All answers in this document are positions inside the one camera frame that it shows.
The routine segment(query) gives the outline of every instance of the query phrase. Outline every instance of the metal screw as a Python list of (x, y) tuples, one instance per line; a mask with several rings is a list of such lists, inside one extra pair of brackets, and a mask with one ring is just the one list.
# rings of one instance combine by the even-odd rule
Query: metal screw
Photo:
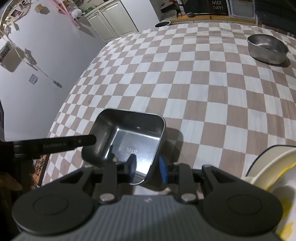
[(184, 193), (181, 198), (185, 202), (191, 202), (196, 199), (196, 195), (193, 193)]
[(112, 200), (114, 200), (114, 198), (115, 198), (115, 196), (112, 193), (103, 193), (103, 194), (100, 195), (100, 199), (103, 202), (112, 201)]

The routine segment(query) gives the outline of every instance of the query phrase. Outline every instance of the wooden countertop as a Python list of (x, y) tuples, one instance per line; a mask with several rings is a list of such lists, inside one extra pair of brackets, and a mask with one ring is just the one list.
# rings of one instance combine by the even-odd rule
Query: wooden countertop
[(245, 22), (245, 23), (255, 23), (254, 20), (247, 19), (238, 19), (238, 18), (230, 18), (227, 15), (195, 15), (193, 18), (188, 17), (187, 15), (179, 15), (177, 19), (171, 19), (173, 22), (181, 22), (181, 21), (192, 21), (192, 20), (227, 20), (227, 21), (237, 21), (237, 22)]

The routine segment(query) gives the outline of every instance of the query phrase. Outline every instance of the stainless steel container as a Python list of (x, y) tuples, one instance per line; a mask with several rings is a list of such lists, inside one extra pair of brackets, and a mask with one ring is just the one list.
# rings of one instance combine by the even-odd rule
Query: stainless steel container
[(160, 27), (164, 27), (164, 26), (169, 26), (170, 24), (171, 24), (170, 21), (165, 20), (165, 21), (161, 21), (161, 22), (155, 24), (154, 27), (155, 27), (155, 28), (160, 28)]
[(266, 34), (249, 36), (248, 49), (253, 58), (269, 64), (281, 64), (289, 51), (283, 41)]
[(153, 173), (164, 132), (165, 120), (160, 115), (105, 109), (90, 131), (96, 136), (96, 144), (83, 147), (81, 155), (86, 162), (103, 167), (110, 151), (120, 162), (135, 154), (137, 167), (132, 184), (140, 184)]

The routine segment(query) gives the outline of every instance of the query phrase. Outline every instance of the beige and white checkered cloth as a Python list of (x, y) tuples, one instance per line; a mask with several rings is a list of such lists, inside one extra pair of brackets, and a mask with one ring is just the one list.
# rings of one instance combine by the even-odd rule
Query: beige and white checkered cloth
[[(289, 47), (288, 67), (254, 60), (252, 34)], [(274, 144), (296, 144), (296, 40), (259, 27), (192, 23), (109, 42), (62, 105), (49, 137), (88, 134), (104, 108), (162, 115), (163, 155), (238, 177)], [(44, 183), (81, 167), (81, 148), (53, 154)]]

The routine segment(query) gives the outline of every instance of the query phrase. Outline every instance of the white cabinet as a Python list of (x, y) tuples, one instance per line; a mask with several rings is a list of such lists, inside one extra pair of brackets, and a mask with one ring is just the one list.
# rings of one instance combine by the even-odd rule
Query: white cabinet
[(105, 42), (118, 38), (117, 34), (114, 32), (113, 28), (100, 10), (89, 15), (87, 19)]
[(137, 32), (133, 21), (119, 0), (105, 5), (100, 10), (118, 37)]
[(87, 16), (87, 19), (105, 42), (137, 32), (136, 26), (120, 0), (97, 7), (97, 10)]

